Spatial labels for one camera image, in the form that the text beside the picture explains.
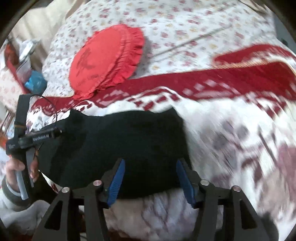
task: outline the ruffled trim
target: ruffled trim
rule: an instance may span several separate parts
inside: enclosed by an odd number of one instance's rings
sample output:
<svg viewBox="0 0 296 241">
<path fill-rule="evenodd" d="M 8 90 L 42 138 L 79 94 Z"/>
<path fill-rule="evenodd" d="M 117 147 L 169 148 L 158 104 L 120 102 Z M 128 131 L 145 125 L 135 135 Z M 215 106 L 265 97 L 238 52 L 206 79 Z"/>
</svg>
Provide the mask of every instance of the ruffled trim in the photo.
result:
<svg viewBox="0 0 296 241">
<path fill-rule="evenodd" d="M 75 100 L 89 99 L 94 95 L 95 91 L 101 91 L 124 82 L 127 78 L 132 76 L 137 68 L 137 64 L 140 62 L 143 54 L 142 48 L 145 43 L 141 29 L 131 28 L 125 24 L 114 25 L 112 28 L 119 30 L 124 35 L 123 39 L 125 42 L 121 42 L 120 46 L 122 54 L 116 58 L 114 64 L 109 66 L 104 78 L 99 78 L 87 93 L 75 92 L 75 95 L 73 96 Z M 88 39 L 85 46 L 92 41 L 93 38 Z"/>
</svg>

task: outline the blue plastic bag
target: blue plastic bag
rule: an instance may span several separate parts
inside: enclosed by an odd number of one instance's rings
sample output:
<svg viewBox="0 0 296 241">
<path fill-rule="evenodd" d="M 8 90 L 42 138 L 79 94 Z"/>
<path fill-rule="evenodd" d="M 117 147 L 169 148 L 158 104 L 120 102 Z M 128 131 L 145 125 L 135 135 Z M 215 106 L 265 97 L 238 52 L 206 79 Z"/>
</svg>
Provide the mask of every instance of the blue plastic bag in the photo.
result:
<svg viewBox="0 0 296 241">
<path fill-rule="evenodd" d="M 35 70 L 32 71 L 32 75 L 25 83 L 25 87 L 31 91 L 32 94 L 42 95 L 47 86 L 46 80 L 43 75 Z"/>
</svg>

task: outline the person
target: person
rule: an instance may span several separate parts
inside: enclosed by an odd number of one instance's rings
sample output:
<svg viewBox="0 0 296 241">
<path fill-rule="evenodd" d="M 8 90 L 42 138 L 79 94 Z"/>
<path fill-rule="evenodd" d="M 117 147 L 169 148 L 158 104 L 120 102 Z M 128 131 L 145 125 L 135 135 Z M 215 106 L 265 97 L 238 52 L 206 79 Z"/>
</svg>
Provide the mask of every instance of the person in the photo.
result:
<svg viewBox="0 0 296 241">
<path fill-rule="evenodd" d="M 17 185 L 15 171 L 23 171 L 25 165 L 14 158 L 6 162 L 6 176 L 0 189 L 0 218 L 12 240 L 19 240 L 19 235 L 33 235 L 36 227 L 55 197 L 54 191 L 46 183 L 38 170 L 38 155 L 35 155 L 29 169 L 34 181 L 35 200 L 29 203 L 22 200 Z"/>
</svg>

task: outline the bed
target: bed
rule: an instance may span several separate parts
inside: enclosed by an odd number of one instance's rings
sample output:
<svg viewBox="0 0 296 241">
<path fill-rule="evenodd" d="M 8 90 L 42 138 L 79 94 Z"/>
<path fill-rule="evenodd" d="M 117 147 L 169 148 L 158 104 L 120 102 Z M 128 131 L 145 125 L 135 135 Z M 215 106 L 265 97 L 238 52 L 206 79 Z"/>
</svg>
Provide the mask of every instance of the bed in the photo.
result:
<svg viewBox="0 0 296 241">
<path fill-rule="evenodd" d="M 95 31 L 118 23 L 141 27 L 146 38 L 136 72 L 89 100 L 74 100 L 68 75 L 75 54 Z M 42 71 L 44 95 L 58 119 L 70 108 L 103 116 L 173 106 L 185 122 L 193 168 L 218 186 L 241 186 L 285 240 L 296 223 L 295 60 L 276 39 L 270 10 L 250 1 L 92 0 L 55 35 Z M 52 123 L 53 114 L 37 100 L 28 127 Z M 105 211 L 110 230 L 141 240 L 188 238 L 195 215 L 181 190 L 118 200 Z"/>
</svg>

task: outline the beige curtain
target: beige curtain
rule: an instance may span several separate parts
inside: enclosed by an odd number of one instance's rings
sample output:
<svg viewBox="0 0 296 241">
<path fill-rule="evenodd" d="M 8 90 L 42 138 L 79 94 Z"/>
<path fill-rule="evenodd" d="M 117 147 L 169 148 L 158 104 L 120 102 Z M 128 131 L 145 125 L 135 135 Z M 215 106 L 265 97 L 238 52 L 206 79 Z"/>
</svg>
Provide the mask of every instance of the beige curtain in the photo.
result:
<svg viewBox="0 0 296 241">
<path fill-rule="evenodd" d="M 14 26 L 11 34 L 22 41 L 37 38 L 41 42 L 31 56 L 34 69 L 41 71 L 42 64 L 48 55 L 50 43 L 63 24 L 79 8 L 84 0 L 54 0 L 47 7 L 29 10 Z"/>
</svg>

